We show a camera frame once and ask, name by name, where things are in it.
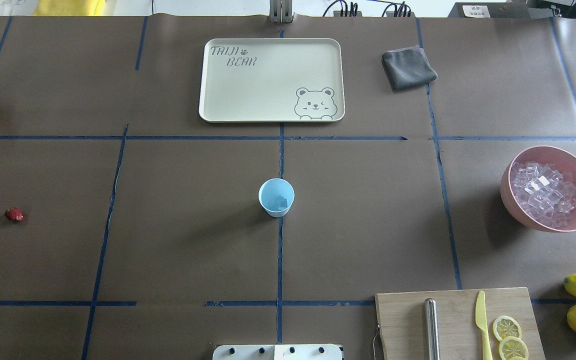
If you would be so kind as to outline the red strawberry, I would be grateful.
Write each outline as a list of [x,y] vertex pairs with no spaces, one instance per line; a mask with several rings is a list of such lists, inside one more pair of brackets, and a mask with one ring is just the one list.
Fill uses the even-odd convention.
[[22,210],[18,207],[12,207],[7,209],[4,212],[4,216],[9,220],[15,223],[20,223],[25,219],[25,215],[23,214]]

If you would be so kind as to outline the cream bear serving tray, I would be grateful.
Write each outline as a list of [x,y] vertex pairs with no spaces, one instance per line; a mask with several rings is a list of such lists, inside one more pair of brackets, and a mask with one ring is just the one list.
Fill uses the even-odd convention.
[[214,38],[203,50],[198,114],[208,123],[332,123],[345,116],[332,38]]

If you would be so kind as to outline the pink bowl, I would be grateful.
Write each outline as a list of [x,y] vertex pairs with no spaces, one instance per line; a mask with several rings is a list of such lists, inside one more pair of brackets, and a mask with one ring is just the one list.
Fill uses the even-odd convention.
[[576,156],[550,145],[526,148],[506,166],[500,196],[509,214],[528,228],[576,231]]

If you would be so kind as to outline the lemon slice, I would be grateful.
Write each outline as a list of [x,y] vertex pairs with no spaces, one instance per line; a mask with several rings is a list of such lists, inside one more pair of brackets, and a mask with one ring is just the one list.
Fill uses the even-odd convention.
[[523,339],[516,336],[503,337],[498,344],[501,360],[528,360],[530,351]]
[[505,338],[522,338],[522,328],[519,322],[511,316],[498,316],[491,324],[494,337],[502,342]]

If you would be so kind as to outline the pile of clear ice cubes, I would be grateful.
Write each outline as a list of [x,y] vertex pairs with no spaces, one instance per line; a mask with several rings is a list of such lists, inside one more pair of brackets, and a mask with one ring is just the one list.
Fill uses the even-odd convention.
[[515,161],[509,179],[514,200],[531,219],[555,229],[572,220],[576,187],[571,172],[561,172],[555,164]]

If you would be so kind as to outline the bamboo cutting board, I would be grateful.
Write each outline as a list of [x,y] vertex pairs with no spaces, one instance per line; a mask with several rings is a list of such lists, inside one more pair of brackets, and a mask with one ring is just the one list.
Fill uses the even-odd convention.
[[[382,292],[375,294],[381,342],[387,360],[426,360],[429,356],[425,300],[437,303],[439,357],[442,360],[482,359],[482,333],[474,319],[478,289]],[[487,288],[486,315],[492,324],[513,317],[531,360],[546,356],[526,287]]]

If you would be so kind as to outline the aluminium frame post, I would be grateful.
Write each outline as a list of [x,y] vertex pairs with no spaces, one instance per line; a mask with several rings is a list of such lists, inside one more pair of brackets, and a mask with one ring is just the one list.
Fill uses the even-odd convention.
[[290,24],[294,21],[293,0],[270,0],[269,22]]

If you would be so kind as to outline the grey folded cloth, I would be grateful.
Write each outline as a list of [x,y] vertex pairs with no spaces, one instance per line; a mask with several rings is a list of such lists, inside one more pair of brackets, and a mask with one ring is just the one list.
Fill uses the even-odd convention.
[[388,50],[382,53],[381,63],[394,92],[420,87],[438,79],[425,50],[419,46]]

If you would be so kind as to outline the light blue plastic cup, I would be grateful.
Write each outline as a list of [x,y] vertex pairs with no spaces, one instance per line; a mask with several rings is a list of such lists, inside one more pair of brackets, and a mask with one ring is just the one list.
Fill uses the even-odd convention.
[[[288,208],[277,210],[277,198],[286,198]],[[295,200],[295,191],[290,182],[283,178],[270,178],[263,182],[258,191],[258,202],[265,212],[273,218],[285,216]]]

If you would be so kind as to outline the steel muddler black tip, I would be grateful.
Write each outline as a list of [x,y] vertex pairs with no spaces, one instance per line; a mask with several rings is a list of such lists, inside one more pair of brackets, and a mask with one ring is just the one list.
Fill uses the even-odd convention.
[[441,359],[441,346],[439,342],[439,324],[438,324],[438,307],[437,302],[433,298],[426,298],[423,302],[425,321],[426,321],[426,335],[427,335],[427,350],[429,360]]

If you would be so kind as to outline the clear ice cube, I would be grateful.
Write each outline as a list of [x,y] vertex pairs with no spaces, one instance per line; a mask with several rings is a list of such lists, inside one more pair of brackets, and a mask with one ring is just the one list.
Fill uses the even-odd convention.
[[276,199],[276,210],[277,211],[283,211],[284,209],[289,207],[289,201],[288,199],[284,198],[284,197],[278,197]]

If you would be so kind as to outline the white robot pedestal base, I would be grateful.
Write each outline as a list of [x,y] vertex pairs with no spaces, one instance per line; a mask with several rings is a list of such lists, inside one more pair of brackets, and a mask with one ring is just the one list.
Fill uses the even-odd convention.
[[213,360],[343,360],[343,347],[314,344],[224,344],[215,348]]

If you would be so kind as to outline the yellow plastic knife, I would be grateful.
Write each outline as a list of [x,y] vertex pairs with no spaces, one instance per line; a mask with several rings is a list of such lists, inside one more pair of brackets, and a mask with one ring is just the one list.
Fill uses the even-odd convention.
[[486,309],[486,293],[478,291],[474,307],[474,322],[480,331],[481,358],[493,360],[492,347],[490,346],[489,323]]

